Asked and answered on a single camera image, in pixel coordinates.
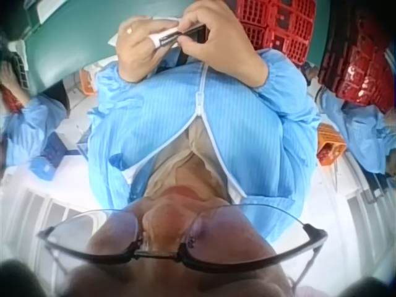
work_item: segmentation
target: table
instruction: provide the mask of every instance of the table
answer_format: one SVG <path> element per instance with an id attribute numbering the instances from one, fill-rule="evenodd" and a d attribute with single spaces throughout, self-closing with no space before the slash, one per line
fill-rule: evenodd
<path id="1" fill-rule="evenodd" d="M 69 74 L 115 54 L 108 40 L 132 15 L 181 17 L 194 0 L 69 0 L 25 38 L 30 93 L 42 92 Z M 308 60 L 320 64 L 330 16 L 330 0 L 317 0 Z"/>

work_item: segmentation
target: blue uniform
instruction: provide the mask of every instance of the blue uniform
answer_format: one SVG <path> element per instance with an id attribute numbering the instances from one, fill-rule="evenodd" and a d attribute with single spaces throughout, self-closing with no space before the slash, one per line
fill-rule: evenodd
<path id="1" fill-rule="evenodd" d="M 66 118 L 60 102 L 38 95 L 31 98 L 20 113 L 4 119 L 3 137 L 7 137 L 6 166 L 19 165 L 39 156 L 48 136 Z"/>
<path id="2" fill-rule="evenodd" d="M 316 166 L 319 115 L 293 63 L 272 49 L 260 56 L 269 76 L 259 88 L 199 61 L 138 84 L 123 81 L 116 62 L 100 72 L 88 162 L 101 205 L 122 209 L 130 197 L 139 197 L 130 195 L 125 173 L 132 177 L 132 191 L 134 183 L 145 186 L 150 174 L 139 174 L 199 116 L 243 203 L 270 204 L 300 216 Z M 271 221 L 272 230 L 284 229 L 285 222 Z"/>
<path id="3" fill-rule="evenodd" d="M 348 104 L 332 92 L 322 95 L 322 108 L 338 127 L 348 149 L 363 168 L 372 173 L 385 173 L 386 156 L 396 148 L 396 132 L 385 127 L 384 115 L 374 105 Z"/>

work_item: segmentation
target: white paper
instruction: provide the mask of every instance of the white paper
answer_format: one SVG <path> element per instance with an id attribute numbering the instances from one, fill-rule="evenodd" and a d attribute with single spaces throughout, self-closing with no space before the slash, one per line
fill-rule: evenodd
<path id="1" fill-rule="evenodd" d="M 178 19 L 177 17 L 153 17 L 154 20 L 177 20 L 179 22 L 180 19 Z M 108 44 L 111 46 L 116 46 L 117 43 L 117 39 L 118 39 L 118 33 L 116 33 L 113 37 L 110 38 L 110 40 L 108 41 Z"/>

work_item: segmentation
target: hand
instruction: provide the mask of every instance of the hand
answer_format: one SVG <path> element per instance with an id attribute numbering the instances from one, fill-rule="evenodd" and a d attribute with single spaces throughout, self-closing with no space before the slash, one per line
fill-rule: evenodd
<path id="1" fill-rule="evenodd" d="M 0 84 L 13 91 L 20 88 L 10 63 L 3 61 L 0 66 Z"/>
<path id="2" fill-rule="evenodd" d="M 178 25 L 174 20 L 133 17 L 119 26 L 116 51 L 119 76 L 127 82 L 139 82 L 160 63 L 172 45 L 155 49 L 150 34 Z"/>
<path id="3" fill-rule="evenodd" d="M 201 0 L 189 6 L 179 23 L 179 31 L 185 32 L 197 22 L 210 30 L 208 40 L 198 44 L 187 36 L 180 36 L 178 42 L 186 54 L 250 87 L 264 84 L 268 67 L 254 50 L 239 20 L 223 1 Z"/>

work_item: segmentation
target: marker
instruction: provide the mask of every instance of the marker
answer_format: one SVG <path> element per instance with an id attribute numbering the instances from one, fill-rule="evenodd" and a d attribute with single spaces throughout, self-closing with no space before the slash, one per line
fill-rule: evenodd
<path id="1" fill-rule="evenodd" d="M 192 34 L 200 29 L 202 29 L 205 25 L 204 24 L 197 24 L 191 27 L 189 30 L 185 31 L 184 33 L 180 32 L 177 27 L 165 30 L 161 33 L 151 34 L 148 37 L 154 42 L 155 48 L 159 48 L 161 46 L 169 45 L 170 43 L 174 42 L 180 35 L 189 35 Z"/>

